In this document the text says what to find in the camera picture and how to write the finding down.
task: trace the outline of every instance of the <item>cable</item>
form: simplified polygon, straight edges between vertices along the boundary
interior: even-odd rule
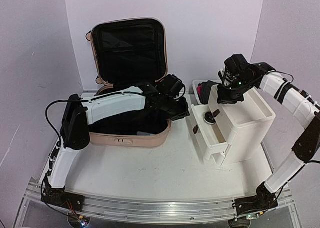
[[[269,75],[270,73],[279,73],[279,74],[284,74],[284,75],[287,75],[287,76],[290,76],[292,78],[292,81],[290,81],[290,83],[293,83],[295,78],[292,74],[288,74],[288,73],[285,73],[285,72],[282,72],[282,71],[276,71],[276,70],[272,70],[270,72],[267,73],[267,75]]]
[[[43,178],[43,181],[42,181],[42,184],[41,184],[41,190],[40,190],[40,191],[41,191],[41,198],[42,198],[44,204],[45,204],[47,207],[49,207],[51,210],[53,210],[53,211],[55,211],[55,212],[58,212],[58,213],[66,216],[66,217],[70,217],[70,218],[72,218],[72,219],[74,219],[74,220],[77,221],[78,218],[75,218],[75,217],[74,217],[74,214],[72,214],[72,215],[70,215],[70,214],[65,214],[65,213],[63,213],[63,212],[61,212],[61,211],[59,211],[59,210],[51,207],[50,205],[48,205],[48,203],[46,202],[46,200],[45,200],[45,198],[44,198],[44,191],[43,191],[43,189],[44,189],[44,183],[45,183],[45,179],[46,179],[46,178],[48,178],[47,174],[46,174],[46,175],[44,176],[44,178]]]
[[[138,92],[132,92],[132,91],[125,91],[125,92],[115,92],[115,93],[110,93],[110,94],[104,94],[104,95],[100,95],[98,97],[92,98],[91,101],[96,101],[99,100],[101,98],[105,98],[105,97],[110,97],[110,96],[114,96],[114,95],[123,95],[123,94],[131,94],[131,95],[138,95],[138,96],[142,96],[142,97],[147,97],[147,95],[142,94],[142,93],[138,93]],[[60,99],[60,100],[56,100],[51,102],[45,109],[45,119],[48,122],[48,124],[50,125],[50,127],[54,130],[54,132],[56,133],[56,135],[58,136],[59,139],[59,144],[58,147],[61,146],[62,144],[62,140],[61,140],[61,136],[58,132],[58,130],[54,127],[54,125],[50,122],[49,117],[48,117],[48,110],[51,106],[53,106],[54,104],[58,104],[58,103],[86,103],[89,102],[88,99],[84,100],[69,100],[69,99]]]
[[[6,228],[5,224],[2,222],[1,219],[0,219],[0,223],[1,223],[1,225],[2,225],[4,228]]]
[[[306,164],[310,164],[310,163],[320,164],[320,161],[319,160],[310,160],[310,161],[306,162]]]
[[[182,97],[184,97],[185,94],[186,94],[186,91],[187,91],[186,86],[185,86],[185,84],[183,84],[183,94],[182,94],[180,97],[178,97],[177,99],[175,99],[175,101],[178,101],[179,99],[181,99]]]

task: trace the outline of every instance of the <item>drawer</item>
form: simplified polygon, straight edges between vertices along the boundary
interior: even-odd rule
[[[209,112],[208,105],[192,105],[190,114],[191,135],[196,137],[203,158],[209,160],[212,154],[224,153],[228,144],[219,127],[205,122],[205,113]]]

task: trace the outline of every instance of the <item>suitcase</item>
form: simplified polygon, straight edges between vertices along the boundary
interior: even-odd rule
[[[166,34],[155,19],[140,18],[99,24],[86,35],[91,42],[103,87],[96,95],[123,90],[134,84],[156,84],[168,73]],[[153,110],[130,111],[89,126],[95,145],[157,147],[172,128],[171,120]]]

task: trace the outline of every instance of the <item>drawer handle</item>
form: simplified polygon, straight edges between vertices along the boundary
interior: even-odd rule
[[[197,133],[198,133],[198,130],[199,130],[199,126],[196,125],[196,126],[193,128],[193,134],[197,134]]]

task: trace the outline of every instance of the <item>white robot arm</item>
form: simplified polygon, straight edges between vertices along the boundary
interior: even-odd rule
[[[242,102],[243,94],[256,87],[273,96],[305,129],[280,167],[257,188],[257,195],[235,200],[238,217],[277,207],[276,192],[295,177],[320,147],[320,106],[279,73],[264,62],[249,64],[242,54],[227,59],[225,69],[219,72],[222,84],[218,85],[218,103]]]
[[[265,75],[259,88],[273,96],[287,108],[304,129],[307,129],[315,116],[320,112],[319,108],[317,108],[318,103],[309,100],[312,98],[311,95],[307,93],[303,95],[302,90],[295,89],[295,87],[289,81],[285,81],[279,73],[273,72]],[[277,192],[304,165],[305,161],[297,157],[295,152],[292,151],[276,172],[266,180],[264,184],[265,187],[270,193]]]
[[[122,90],[120,93],[116,93],[118,94],[107,97],[104,97],[103,95],[100,97],[96,96],[94,99],[82,102],[82,105],[86,110],[85,116],[87,126],[108,117],[125,112],[141,111],[145,108],[146,97],[142,96],[143,91],[140,88],[132,86]],[[87,146],[88,136],[84,139],[84,146]],[[60,149],[56,161],[50,170],[49,183],[53,189],[62,189],[65,187],[70,168],[76,159],[76,156],[83,149],[82,145],[79,145],[79,149],[65,146],[64,139],[61,140],[61,147],[62,149]]]
[[[143,109],[158,110],[168,120],[183,119],[189,115],[189,110],[186,98],[177,98],[182,88],[185,89],[185,85],[180,79],[167,75],[155,86],[141,83],[87,100],[74,94],[69,100],[51,103],[46,109],[46,115],[48,108],[55,103],[66,102],[67,106],[60,133],[52,127],[59,139],[50,155],[49,170],[43,180],[45,195],[42,194],[42,201],[64,208],[71,204],[74,211],[80,211],[84,197],[65,192],[65,185],[76,156],[90,143],[89,125],[118,114]]]

